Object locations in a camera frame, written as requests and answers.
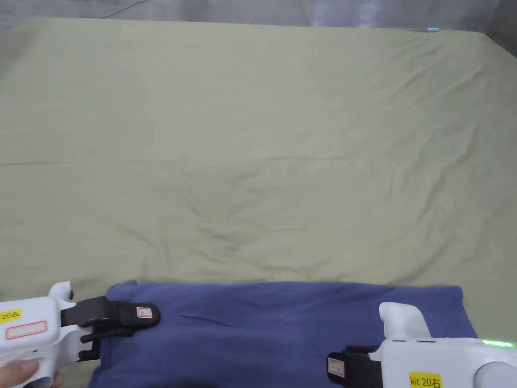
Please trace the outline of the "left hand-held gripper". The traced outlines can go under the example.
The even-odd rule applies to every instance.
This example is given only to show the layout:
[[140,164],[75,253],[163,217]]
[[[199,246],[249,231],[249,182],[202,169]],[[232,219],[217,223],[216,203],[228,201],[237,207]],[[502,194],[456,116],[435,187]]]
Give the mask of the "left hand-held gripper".
[[132,337],[160,321],[154,304],[105,296],[74,302],[70,282],[59,282],[47,296],[1,303],[1,366],[36,360],[37,371],[15,387],[50,387],[69,364],[99,360],[101,340]]

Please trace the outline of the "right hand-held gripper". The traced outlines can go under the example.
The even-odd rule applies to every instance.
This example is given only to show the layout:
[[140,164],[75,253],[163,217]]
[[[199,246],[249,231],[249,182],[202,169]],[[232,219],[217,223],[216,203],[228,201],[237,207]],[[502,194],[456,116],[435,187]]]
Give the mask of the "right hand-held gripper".
[[516,345],[432,337],[412,305],[379,305],[385,339],[327,355],[329,382],[344,387],[516,387]]

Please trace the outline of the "person's left hand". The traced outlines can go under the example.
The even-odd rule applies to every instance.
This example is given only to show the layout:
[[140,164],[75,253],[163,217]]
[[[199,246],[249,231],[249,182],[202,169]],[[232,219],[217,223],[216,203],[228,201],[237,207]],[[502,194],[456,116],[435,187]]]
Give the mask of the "person's left hand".
[[31,378],[39,369],[39,361],[24,360],[1,367],[1,387],[16,387]]

